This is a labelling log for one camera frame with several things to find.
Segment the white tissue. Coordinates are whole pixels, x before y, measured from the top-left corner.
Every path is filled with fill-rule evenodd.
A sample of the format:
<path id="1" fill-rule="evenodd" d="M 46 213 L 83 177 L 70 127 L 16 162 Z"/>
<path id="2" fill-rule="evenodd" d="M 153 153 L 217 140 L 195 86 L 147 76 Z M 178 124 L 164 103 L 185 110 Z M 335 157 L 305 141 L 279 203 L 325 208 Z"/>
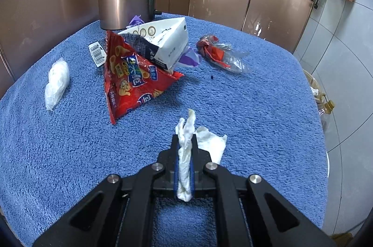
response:
<path id="1" fill-rule="evenodd" d="M 189 202 L 192 199 L 192 180 L 190 163 L 192 159 L 192 138 L 195 135 L 199 149 L 208 151 L 211 161 L 220 164 L 226 148 L 227 135 L 222 137 L 209 131 L 206 127 L 195 128 L 196 115 L 188 110 L 188 118 L 180 118 L 175 133 L 178 136 L 178 187 L 176 196 L 179 200 Z"/>

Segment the red snack bag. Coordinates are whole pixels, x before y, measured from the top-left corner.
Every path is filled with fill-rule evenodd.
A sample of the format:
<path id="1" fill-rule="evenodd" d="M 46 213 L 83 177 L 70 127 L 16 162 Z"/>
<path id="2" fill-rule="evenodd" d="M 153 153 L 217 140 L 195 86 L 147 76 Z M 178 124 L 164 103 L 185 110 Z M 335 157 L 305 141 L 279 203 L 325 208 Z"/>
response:
<path id="1" fill-rule="evenodd" d="M 183 74 L 155 66 L 135 51 L 125 38 L 106 32 L 104 88 L 111 123 L 160 96 Z"/>

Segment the clear wrapper with red pieces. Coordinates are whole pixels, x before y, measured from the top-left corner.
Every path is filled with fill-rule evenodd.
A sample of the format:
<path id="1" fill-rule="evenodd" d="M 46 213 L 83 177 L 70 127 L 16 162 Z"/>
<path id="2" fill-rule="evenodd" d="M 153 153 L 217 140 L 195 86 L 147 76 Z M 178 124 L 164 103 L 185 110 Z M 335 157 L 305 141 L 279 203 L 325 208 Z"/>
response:
<path id="1" fill-rule="evenodd" d="M 205 59 L 229 72 L 249 72 L 249 66 L 243 60 L 249 52 L 237 51 L 230 43 L 220 42 L 215 35 L 202 36 L 197 42 L 197 50 Z"/>

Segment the blue terry table cloth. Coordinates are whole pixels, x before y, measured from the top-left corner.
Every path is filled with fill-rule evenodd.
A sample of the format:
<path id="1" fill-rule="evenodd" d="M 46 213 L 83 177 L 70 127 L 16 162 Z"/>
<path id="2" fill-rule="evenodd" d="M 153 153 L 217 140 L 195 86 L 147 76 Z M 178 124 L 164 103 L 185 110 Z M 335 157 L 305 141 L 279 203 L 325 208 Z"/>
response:
<path id="1" fill-rule="evenodd" d="M 191 45 L 213 34 L 249 52 L 246 74 L 207 61 L 183 69 L 162 95 L 110 121 L 104 75 L 88 46 L 104 38 L 94 22 L 32 65 L 1 99 L 1 209 L 19 240 L 33 242 L 108 174 L 135 174 L 168 148 L 192 109 L 197 127 L 227 135 L 222 165 L 261 175 L 316 226 L 328 198 L 326 146 L 311 88 L 297 59 L 229 27 L 186 19 Z M 44 92 L 54 62 L 69 85 L 52 111 Z"/>

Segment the barcode label wrapper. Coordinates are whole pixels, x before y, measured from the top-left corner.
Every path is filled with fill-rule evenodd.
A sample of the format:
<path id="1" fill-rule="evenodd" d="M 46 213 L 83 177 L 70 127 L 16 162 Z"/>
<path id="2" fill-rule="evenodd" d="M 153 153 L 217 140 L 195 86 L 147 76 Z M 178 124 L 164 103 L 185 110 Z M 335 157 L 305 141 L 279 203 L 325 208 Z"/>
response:
<path id="1" fill-rule="evenodd" d="M 107 54 L 101 43 L 96 41 L 89 45 L 90 55 L 96 67 L 101 67 L 106 62 Z"/>

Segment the cooking oil bottle yellow cap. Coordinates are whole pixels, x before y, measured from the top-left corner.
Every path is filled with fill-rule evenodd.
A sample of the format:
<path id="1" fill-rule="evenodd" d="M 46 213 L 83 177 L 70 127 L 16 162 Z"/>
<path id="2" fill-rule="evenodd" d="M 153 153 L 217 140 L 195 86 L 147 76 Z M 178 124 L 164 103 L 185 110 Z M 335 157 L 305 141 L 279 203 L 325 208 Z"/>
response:
<path id="1" fill-rule="evenodd" d="M 326 131 L 329 124 L 330 115 L 335 108 L 335 103 L 328 99 L 324 93 L 319 93 L 314 97 L 319 112 L 319 117 L 323 131 Z"/>

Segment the beige waste basket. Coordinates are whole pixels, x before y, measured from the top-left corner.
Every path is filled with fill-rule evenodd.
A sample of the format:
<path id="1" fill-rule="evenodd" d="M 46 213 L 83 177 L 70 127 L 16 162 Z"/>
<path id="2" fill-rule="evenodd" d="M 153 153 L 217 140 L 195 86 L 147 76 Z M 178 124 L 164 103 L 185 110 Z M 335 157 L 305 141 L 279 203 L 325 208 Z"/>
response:
<path id="1" fill-rule="evenodd" d="M 308 84 L 309 84 L 309 86 L 311 88 L 313 97 L 315 99 L 319 99 L 320 100 L 321 99 L 321 94 L 322 94 L 322 89 L 319 86 L 319 83 L 317 82 L 317 80 L 310 73 L 308 73 L 308 71 L 303 70 L 303 72 L 304 72 L 304 75 L 306 76 Z"/>

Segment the white crumpled plastic bag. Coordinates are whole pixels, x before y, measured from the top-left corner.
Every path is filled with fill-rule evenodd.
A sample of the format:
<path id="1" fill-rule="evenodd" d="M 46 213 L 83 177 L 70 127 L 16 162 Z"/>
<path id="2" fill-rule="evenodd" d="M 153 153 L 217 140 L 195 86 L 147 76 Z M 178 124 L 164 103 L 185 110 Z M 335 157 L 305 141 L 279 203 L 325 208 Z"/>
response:
<path id="1" fill-rule="evenodd" d="M 53 63 L 48 73 L 48 83 L 45 86 L 44 99 L 46 110 L 52 111 L 59 103 L 67 86 L 69 85 L 69 67 L 67 62 L 60 58 Z"/>

